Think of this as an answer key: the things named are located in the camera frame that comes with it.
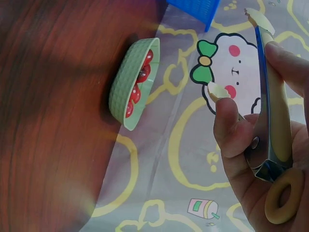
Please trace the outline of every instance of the cream-colored handle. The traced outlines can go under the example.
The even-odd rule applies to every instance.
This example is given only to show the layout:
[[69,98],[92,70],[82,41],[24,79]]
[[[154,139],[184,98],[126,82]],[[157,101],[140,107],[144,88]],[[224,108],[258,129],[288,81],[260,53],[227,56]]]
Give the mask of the cream-colored handle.
[[[272,36],[262,32],[263,46],[273,41]],[[284,80],[267,62],[269,104],[270,104],[270,140],[277,158],[286,162],[292,155],[292,136],[289,107]]]

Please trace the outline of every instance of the yellow outline drawing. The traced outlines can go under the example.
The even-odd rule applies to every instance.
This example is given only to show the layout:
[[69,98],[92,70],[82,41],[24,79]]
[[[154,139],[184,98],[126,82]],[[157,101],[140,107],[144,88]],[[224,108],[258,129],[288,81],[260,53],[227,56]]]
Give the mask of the yellow outline drawing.
[[[263,3],[263,0],[257,0],[257,3],[260,6],[259,11],[262,12],[263,14],[265,14],[265,5]],[[220,32],[230,34],[230,33],[237,33],[237,32],[240,32],[242,30],[249,29],[249,28],[252,27],[252,24],[249,21],[246,21],[244,23],[239,23],[239,24],[235,24],[235,25],[231,25],[231,26],[223,26],[222,24],[216,23],[213,20],[211,26],[213,28],[218,29]]]
[[[158,212],[159,212],[159,219],[155,222],[149,222],[149,221],[144,221],[147,208],[150,206],[158,206]],[[116,227],[115,232],[122,232],[122,228],[124,226],[136,226],[137,231],[140,231],[144,225],[148,224],[151,227],[159,227],[163,225],[163,223],[168,220],[168,221],[177,221],[180,222],[184,225],[187,225],[190,227],[193,231],[195,232],[202,232],[200,227],[198,227],[193,221],[191,221],[189,218],[180,215],[180,214],[169,214],[165,211],[165,205],[162,200],[149,200],[144,203],[141,211],[140,211],[140,216],[139,220],[124,220],[122,221],[119,226]]]
[[92,218],[97,218],[105,214],[108,214],[113,210],[115,210],[116,208],[118,208],[119,206],[121,206],[131,195],[137,182],[137,178],[139,175],[139,160],[135,144],[128,137],[122,136],[120,134],[117,136],[116,141],[126,146],[130,152],[130,163],[131,163],[130,180],[125,190],[114,201],[105,206],[95,208],[91,216]]
[[[174,30],[172,28],[165,28],[164,26],[160,25],[158,30],[162,34],[172,34],[174,36],[176,35],[191,35],[193,39],[193,44],[190,46],[186,51],[183,51],[181,48],[178,50],[178,61],[177,64],[170,64],[163,75],[163,84],[159,86],[153,93],[150,94],[150,96],[147,99],[146,104],[150,104],[154,99],[156,99],[162,92],[167,90],[171,95],[177,95],[179,94],[185,85],[188,83],[189,80],[189,70],[188,70],[188,64],[186,58],[195,51],[196,45],[198,42],[197,33],[193,29],[187,29],[187,30]],[[174,86],[173,83],[169,80],[171,72],[179,65],[181,64],[182,70],[183,70],[183,78],[179,82],[178,86]]]
[[231,220],[231,222],[241,231],[241,232],[253,232],[252,230],[250,230],[241,220],[235,218],[233,216],[234,211],[241,207],[240,203],[237,203],[235,205],[232,205],[231,207],[229,207],[229,209],[226,212],[226,216]]
[[168,149],[168,157],[169,157],[169,166],[175,176],[175,178],[184,186],[192,189],[197,189],[201,191],[210,191],[217,188],[227,188],[230,187],[229,182],[223,183],[213,183],[210,186],[201,186],[198,184],[191,184],[186,176],[184,175],[180,164],[179,164],[179,147],[183,135],[184,128],[192,116],[192,114],[197,111],[199,108],[206,105],[206,101],[203,97],[200,97],[194,100],[183,112],[180,116],[179,120],[175,124],[175,127],[172,130],[169,138],[169,149]]
[[289,37],[293,37],[294,39],[297,39],[301,42],[301,44],[303,45],[304,49],[306,49],[309,52],[309,46],[306,45],[305,40],[303,39],[303,37],[301,37],[300,35],[292,32],[292,31],[284,31],[281,34],[279,34],[276,38],[275,41],[277,43],[281,43],[283,41],[285,41],[287,38]]
[[298,21],[298,19],[296,18],[295,14],[293,13],[293,3],[294,0],[289,0],[288,4],[287,4],[287,11],[290,14],[290,16],[292,17],[292,19],[296,22],[296,24],[299,26],[299,28],[307,35],[309,36],[309,32],[304,28],[304,26]]
[[304,99],[301,97],[288,98],[288,105],[302,105],[304,108]]

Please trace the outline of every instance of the blue basket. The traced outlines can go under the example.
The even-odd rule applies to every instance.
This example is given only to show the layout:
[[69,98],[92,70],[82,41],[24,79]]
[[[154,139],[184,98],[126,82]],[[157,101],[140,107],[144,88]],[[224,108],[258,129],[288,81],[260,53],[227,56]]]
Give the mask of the blue basket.
[[207,32],[211,27],[220,0],[167,0],[167,2],[205,23]]

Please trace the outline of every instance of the wooden table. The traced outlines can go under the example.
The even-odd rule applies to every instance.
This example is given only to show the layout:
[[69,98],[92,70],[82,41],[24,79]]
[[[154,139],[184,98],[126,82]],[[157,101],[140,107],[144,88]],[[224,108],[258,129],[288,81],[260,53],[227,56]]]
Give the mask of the wooden table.
[[101,189],[117,132],[107,100],[163,0],[0,3],[0,231],[78,231]]

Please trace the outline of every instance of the green oval dish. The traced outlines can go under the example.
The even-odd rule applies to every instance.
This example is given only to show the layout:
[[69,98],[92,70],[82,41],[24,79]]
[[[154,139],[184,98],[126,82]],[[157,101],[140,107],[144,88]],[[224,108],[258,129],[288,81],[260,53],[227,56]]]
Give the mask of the green oval dish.
[[[132,89],[150,49],[154,53],[154,57],[150,62],[150,75],[146,81],[138,83],[141,92],[140,101],[137,104],[133,104],[133,113],[130,117],[126,118],[126,108]],[[120,65],[110,91],[109,109],[113,117],[115,117],[129,131],[134,130],[140,120],[158,71],[159,61],[160,39],[150,38],[136,41],[128,49],[124,60]]]

